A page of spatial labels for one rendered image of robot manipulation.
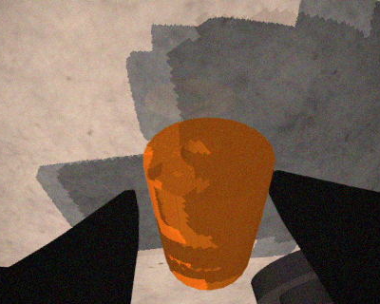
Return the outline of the orange knob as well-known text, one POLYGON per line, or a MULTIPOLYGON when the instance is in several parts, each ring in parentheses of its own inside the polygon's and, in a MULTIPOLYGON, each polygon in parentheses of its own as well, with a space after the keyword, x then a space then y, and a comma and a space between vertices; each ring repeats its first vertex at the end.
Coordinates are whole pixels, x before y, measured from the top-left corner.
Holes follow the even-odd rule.
POLYGON ((195 118, 168 125, 143 152, 168 268, 186 286, 224 289, 243 275, 275 166, 250 125, 195 118))

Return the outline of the dark grey round pedestal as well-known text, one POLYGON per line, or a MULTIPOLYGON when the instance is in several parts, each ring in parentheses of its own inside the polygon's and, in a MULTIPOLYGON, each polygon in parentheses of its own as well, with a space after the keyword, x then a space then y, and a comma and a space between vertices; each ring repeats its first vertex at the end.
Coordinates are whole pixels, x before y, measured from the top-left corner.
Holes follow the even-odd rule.
POLYGON ((252 278, 257 304, 334 304, 304 253, 290 253, 252 278))

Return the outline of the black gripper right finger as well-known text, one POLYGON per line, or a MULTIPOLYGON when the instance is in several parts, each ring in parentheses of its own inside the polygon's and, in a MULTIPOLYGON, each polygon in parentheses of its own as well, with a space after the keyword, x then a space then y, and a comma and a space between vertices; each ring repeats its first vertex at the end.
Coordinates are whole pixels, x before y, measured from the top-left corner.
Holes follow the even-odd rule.
POLYGON ((269 194, 334 304, 380 304, 380 191, 278 170, 269 194))

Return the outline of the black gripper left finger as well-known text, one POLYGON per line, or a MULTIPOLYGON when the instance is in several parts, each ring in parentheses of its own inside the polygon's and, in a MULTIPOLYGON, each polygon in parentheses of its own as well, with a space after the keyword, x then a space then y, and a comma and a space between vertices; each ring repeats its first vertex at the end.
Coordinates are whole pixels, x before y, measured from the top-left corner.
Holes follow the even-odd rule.
POLYGON ((62 236, 0 266, 0 304, 132 304, 140 231, 124 190, 62 236))

